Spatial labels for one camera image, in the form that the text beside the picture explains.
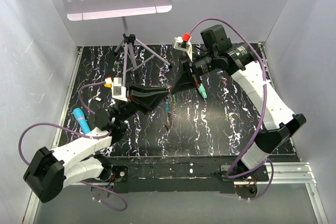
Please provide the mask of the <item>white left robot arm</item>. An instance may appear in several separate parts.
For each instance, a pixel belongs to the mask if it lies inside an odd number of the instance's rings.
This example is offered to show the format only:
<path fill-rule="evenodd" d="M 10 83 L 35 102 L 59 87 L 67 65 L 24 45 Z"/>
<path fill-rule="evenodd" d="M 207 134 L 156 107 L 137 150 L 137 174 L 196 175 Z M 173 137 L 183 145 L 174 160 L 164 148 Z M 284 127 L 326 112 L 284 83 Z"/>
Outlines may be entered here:
<path fill-rule="evenodd" d="M 153 111 L 169 95 L 168 88 L 132 84 L 112 86 L 117 103 L 95 112 L 95 128 L 69 144 L 49 150 L 42 147 L 28 162 L 23 179 L 43 203 L 54 199 L 65 187 L 86 179 L 106 182 L 112 164 L 98 151 L 112 146 L 124 136 L 126 120 L 137 112 Z"/>

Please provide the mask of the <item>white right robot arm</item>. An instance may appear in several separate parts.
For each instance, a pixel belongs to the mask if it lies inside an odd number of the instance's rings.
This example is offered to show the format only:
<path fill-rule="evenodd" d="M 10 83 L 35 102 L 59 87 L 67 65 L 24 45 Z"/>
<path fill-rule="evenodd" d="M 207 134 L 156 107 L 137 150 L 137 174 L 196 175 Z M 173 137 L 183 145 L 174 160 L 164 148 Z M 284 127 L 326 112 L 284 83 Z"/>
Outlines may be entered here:
<path fill-rule="evenodd" d="M 226 177 L 251 180 L 266 158 L 307 120 L 303 114 L 295 114 L 283 103 L 267 81 L 265 67 L 251 46 L 244 42 L 233 45 L 222 25 L 201 31 L 201 37 L 206 50 L 199 57 L 192 55 L 190 34 L 174 38 L 173 47 L 182 51 L 183 57 L 179 60 L 177 80 L 171 94 L 195 88 L 206 99 L 200 77 L 217 69 L 225 71 L 240 85 L 258 110 L 260 121 L 253 142 L 246 145 L 226 172 Z"/>

